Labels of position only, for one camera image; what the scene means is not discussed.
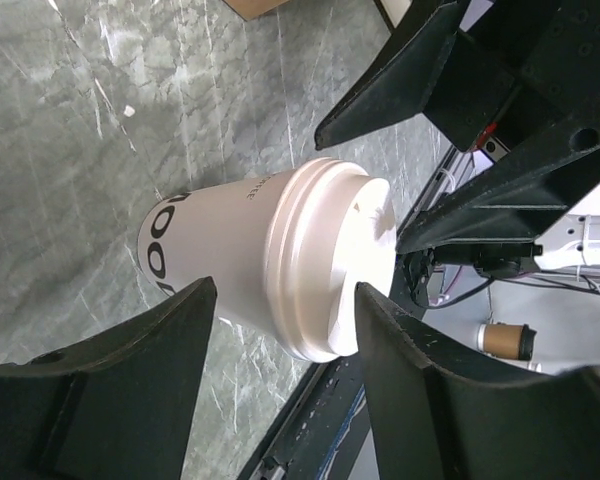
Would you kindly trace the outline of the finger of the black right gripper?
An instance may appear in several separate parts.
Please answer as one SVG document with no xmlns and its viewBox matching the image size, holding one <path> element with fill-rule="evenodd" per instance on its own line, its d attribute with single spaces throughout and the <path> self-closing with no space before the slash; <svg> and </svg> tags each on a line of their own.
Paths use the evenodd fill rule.
<svg viewBox="0 0 600 480">
<path fill-rule="evenodd" d="M 315 130 L 319 150 L 423 114 L 470 150 L 494 124 L 513 75 L 477 38 L 496 1 L 413 1 L 369 68 Z"/>
</svg>

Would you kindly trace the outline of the brown paper bag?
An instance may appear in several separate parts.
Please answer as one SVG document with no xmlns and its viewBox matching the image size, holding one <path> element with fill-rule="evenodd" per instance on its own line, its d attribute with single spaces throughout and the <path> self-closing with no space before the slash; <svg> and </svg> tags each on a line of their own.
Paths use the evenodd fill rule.
<svg viewBox="0 0 600 480">
<path fill-rule="evenodd" d="M 223 0 L 223 2 L 242 19 L 250 21 L 287 3 L 288 0 Z"/>
</svg>

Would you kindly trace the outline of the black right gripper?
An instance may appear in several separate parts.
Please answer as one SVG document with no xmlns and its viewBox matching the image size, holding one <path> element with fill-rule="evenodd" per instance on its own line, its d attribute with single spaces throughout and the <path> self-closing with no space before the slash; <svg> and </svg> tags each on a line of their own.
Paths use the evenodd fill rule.
<svg viewBox="0 0 600 480">
<path fill-rule="evenodd" d="M 600 1 L 464 1 L 449 140 L 512 150 L 419 214 L 401 254 L 530 244 L 600 183 Z"/>
</svg>

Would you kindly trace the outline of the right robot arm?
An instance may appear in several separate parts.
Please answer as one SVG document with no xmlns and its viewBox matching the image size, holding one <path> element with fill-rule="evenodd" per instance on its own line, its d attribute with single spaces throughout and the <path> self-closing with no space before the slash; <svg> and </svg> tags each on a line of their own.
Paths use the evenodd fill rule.
<svg viewBox="0 0 600 480">
<path fill-rule="evenodd" d="M 398 252 L 512 276 L 600 266 L 600 1 L 414 1 L 322 120 L 325 149 L 423 115 L 484 172 L 418 213 Z"/>
</svg>

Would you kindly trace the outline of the white plastic cup lid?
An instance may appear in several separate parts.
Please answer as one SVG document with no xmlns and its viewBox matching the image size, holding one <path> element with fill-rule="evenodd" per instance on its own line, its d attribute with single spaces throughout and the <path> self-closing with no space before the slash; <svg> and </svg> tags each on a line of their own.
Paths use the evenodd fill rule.
<svg viewBox="0 0 600 480">
<path fill-rule="evenodd" d="M 320 158 L 296 170 L 267 234 L 264 288 L 276 337 L 316 363 L 357 353 L 354 294 L 360 282 L 386 294 L 397 222 L 387 180 Z"/>
</svg>

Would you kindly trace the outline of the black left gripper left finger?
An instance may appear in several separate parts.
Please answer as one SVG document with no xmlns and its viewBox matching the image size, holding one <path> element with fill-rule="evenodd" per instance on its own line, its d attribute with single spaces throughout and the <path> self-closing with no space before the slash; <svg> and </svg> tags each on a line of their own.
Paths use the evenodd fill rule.
<svg viewBox="0 0 600 480">
<path fill-rule="evenodd" d="M 217 298 L 211 278 L 91 338 L 0 365 L 0 479 L 177 479 Z"/>
</svg>

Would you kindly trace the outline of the white paper coffee cup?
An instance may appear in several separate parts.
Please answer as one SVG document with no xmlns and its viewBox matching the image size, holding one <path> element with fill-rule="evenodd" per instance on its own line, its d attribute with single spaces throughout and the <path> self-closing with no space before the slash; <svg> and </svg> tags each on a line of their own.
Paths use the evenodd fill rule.
<svg viewBox="0 0 600 480">
<path fill-rule="evenodd" d="M 293 174 L 202 188 L 158 203 L 138 236 L 142 272 L 167 295 L 212 277 L 218 317 L 271 331 L 273 318 L 264 289 L 267 234 Z"/>
</svg>

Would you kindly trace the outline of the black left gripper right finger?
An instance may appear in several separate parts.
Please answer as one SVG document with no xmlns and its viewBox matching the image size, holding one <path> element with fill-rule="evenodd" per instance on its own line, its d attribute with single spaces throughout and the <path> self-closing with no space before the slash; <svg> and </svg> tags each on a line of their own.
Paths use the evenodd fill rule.
<svg viewBox="0 0 600 480">
<path fill-rule="evenodd" d="M 355 320 L 381 478 L 600 479 L 600 366 L 514 367 L 366 283 Z"/>
</svg>

